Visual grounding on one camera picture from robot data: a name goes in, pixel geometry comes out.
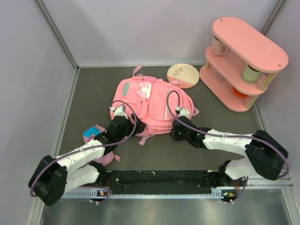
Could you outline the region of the pink student backpack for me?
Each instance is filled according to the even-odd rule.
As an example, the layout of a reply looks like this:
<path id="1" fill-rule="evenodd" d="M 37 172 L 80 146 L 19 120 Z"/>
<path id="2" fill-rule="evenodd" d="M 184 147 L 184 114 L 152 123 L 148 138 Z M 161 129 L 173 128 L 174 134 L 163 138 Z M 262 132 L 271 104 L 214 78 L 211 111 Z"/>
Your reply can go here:
<path id="1" fill-rule="evenodd" d="M 127 103 L 126 114 L 134 124 L 134 117 L 139 118 L 146 124 L 145 130 L 136 134 L 141 137 L 140 145 L 154 135 L 169 133 L 172 128 L 174 117 L 168 111 L 168 106 L 176 109 L 177 106 L 187 108 L 191 118 L 199 114 L 190 96 L 181 88 L 163 79 L 153 76 L 136 74 L 141 69 L 137 66 L 133 70 L 131 78 L 122 80 L 115 92 L 113 107 Z"/>

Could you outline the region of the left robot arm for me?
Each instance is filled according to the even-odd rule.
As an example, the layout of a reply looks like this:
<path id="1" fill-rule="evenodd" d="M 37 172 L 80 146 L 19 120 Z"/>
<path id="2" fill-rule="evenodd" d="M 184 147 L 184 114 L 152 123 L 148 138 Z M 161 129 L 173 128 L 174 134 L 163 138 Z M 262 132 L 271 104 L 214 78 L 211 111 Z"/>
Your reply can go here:
<path id="1" fill-rule="evenodd" d="M 108 128 L 93 128 L 83 146 L 61 156 L 47 155 L 41 159 L 28 183 L 30 195 L 51 206 L 71 189 L 90 183 L 103 185 L 106 170 L 96 159 L 110 154 L 118 144 L 145 128 L 146 124 L 134 114 L 131 119 L 115 116 Z"/>

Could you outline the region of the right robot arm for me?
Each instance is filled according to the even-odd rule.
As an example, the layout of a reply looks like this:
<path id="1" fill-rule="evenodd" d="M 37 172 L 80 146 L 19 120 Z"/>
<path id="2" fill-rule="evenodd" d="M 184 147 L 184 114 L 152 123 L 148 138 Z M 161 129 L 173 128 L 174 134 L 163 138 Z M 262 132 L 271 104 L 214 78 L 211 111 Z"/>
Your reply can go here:
<path id="1" fill-rule="evenodd" d="M 195 148 L 243 156 L 220 166 L 218 178 L 226 186 L 242 177 L 260 175 L 268 180 L 277 180 L 289 173 L 289 153 L 263 130 L 248 135 L 224 133 L 209 127 L 196 127 L 187 117 L 180 116 L 172 122 L 170 136 L 175 141 L 187 141 Z"/>

